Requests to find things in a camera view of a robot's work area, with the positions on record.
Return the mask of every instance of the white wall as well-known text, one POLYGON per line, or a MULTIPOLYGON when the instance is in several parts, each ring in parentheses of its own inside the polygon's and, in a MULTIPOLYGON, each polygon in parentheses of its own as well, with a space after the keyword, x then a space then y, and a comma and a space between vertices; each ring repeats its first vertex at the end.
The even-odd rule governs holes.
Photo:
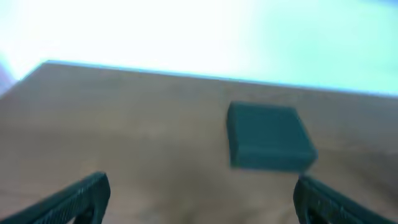
POLYGON ((0 54, 398 95, 397 26, 389 0, 2 0, 0 54))

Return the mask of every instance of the green block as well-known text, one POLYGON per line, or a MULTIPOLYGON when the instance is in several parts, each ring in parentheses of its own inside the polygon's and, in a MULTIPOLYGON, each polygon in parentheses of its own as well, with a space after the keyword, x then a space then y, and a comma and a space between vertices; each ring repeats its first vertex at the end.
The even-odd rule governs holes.
POLYGON ((318 157, 294 108, 232 102, 227 130, 233 167, 301 173, 318 157))

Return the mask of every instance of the wooden table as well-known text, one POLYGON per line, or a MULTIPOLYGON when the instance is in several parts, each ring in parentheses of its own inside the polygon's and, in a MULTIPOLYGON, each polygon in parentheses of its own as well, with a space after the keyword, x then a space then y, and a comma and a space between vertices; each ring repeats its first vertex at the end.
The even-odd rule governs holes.
POLYGON ((231 100, 297 108, 310 173, 398 222, 398 99, 43 64, 0 100, 0 217, 95 170, 104 223, 297 223, 297 174, 231 170, 231 100))

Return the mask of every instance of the blurry background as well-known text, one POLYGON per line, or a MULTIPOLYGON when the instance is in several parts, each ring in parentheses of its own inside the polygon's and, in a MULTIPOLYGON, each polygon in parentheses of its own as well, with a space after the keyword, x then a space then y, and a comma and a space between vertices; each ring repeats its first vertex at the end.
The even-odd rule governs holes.
POLYGON ((0 1, 2 91, 49 59, 398 95, 394 1, 0 1))

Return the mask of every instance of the table surface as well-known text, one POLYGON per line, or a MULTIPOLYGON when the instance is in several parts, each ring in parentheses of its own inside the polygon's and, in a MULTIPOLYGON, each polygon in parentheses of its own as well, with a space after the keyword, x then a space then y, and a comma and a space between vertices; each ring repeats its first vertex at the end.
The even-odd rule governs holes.
POLYGON ((0 99, 0 217, 103 170, 105 223, 297 223, 297 174, 230 169, 231 100, 296 107, 309 173, 398 221, 398 99, 57 63, 0 99))

